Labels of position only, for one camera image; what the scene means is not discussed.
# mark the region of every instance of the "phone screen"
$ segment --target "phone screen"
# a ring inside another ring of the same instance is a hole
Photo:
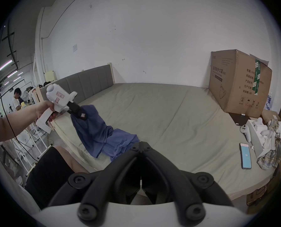
[[[241,150],[241,161],[242,161],[242,168],[251,169],[251,155],[250,155],[250,148],[247,144],[240,144]]]

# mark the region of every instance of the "blue cloth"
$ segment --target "blue cloth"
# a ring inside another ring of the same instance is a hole
[[[87,120],[78,119],[73,114],[71,120],[78,137],[93,157],[97,158],[102,152],[113,161],[129,150],[134,143],[139,142],[136,134],[120,129],[113,130],[111,126],[107,126],[93,105],[85,105],[82,108],[86,111]]]

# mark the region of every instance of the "pink label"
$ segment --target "pink label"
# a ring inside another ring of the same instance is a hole
[[[59,96],[59,97],[61,97],[61,98],[64,98],[64,95],[61,94],[60,92],[57,92],[56,95]]]

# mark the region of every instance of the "bed frame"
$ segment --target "bed frame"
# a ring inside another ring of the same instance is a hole
[[[75,73],[60,80],[53,81],[52,83],[60,85],[69,94],[73,91],[77,92],[78,94],[73,101],[79,104],[94,94],[111,87],[115,82],[112,64],[109,63],[105,66]],[[46,88],[48,85],[49,84],[40,89],[40,94],[42,96],[42,98],[39,97],[40,101],[47,100]]]

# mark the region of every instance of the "gray mattress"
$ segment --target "gray mattress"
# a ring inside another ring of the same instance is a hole
[[[107,125],[137,134],[179,169],[212,174],[231,199],[264,186],[274,172],[262,170],[252,150],[252,169],[241,168],[239,144],[247,141],[208,89],[115,84],[80,103],[87,104],[95,105]],[[57,118],[53,126],[87,164],[102,170],[110,163],[104,154],[95,159],[86,151],[68,113]]]

